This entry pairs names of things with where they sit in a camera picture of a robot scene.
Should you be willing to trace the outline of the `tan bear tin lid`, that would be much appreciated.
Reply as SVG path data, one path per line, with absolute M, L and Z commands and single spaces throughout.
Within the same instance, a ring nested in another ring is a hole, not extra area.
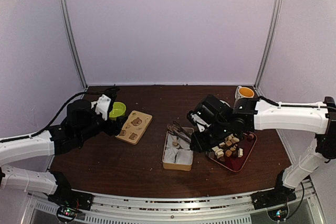
M 153 116 L 140 111 L 133 110 L 123 125 L 123 128 L 116 139 L 137 145 L 152 121 Z

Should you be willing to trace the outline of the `metal tongs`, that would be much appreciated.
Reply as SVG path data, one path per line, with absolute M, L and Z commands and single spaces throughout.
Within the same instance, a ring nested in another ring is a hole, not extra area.
M 191 143 L 191 133 L 185 130 L 178 122 L 173 121 L 171 124 L 168 124 L 166 128 L 172 135 L 183 139 L 189 144 Z

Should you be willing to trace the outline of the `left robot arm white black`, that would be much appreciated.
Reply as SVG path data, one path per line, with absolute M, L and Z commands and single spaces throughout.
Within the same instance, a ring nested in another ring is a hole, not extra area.
M 61 172 L 35 172 L 12 167 L 11 163 L 39 156 L 66 154 L 82 148 L 86 140 L 101 132 L 118 135 L 126 121 L 124 115 L 110 119 L 114 101 L 102 96 L 96 102 L 76 100 L 66 106 L 67 115 L 59 125 L 26 136 L 1 140 L 1 189 L 40 192 L 56 204 L 74 207 L 79 197 Z

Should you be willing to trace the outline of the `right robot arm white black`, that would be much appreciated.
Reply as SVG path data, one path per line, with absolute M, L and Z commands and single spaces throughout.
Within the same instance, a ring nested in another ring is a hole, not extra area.
M 190 148 L 199 153 L 216 150 L 226 137 L 269 129 L 312 132 L 315 139 L 298 161 L 277 177 L 269 199 L 279 204 L 322 163 L 335 159 L 335 101 L 325 97 L 316 103 L 282 103 L 263 96 L 238 99 L 234 106 L 213 95 L 203 99 L 188 120 L 198 127 Z

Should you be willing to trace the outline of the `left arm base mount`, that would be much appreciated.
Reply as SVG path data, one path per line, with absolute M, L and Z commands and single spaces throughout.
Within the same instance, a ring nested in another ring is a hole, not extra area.
M 57 188 L 55 193 L 47 195 L 48 200 L 59 206 L 68 207 L 74 210 L 90 210 L 93 194 L 83 193 L 67 187 Z

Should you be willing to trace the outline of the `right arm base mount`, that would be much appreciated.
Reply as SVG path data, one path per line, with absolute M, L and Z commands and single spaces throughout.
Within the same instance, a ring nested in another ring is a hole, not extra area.
M 286 205 L 288 202 L 296 200 L 294 191 L 278 191 L 275 189 L 258 191 L 251 194 L 251 200 L 255 210 L 270 208 L 277 205 Z

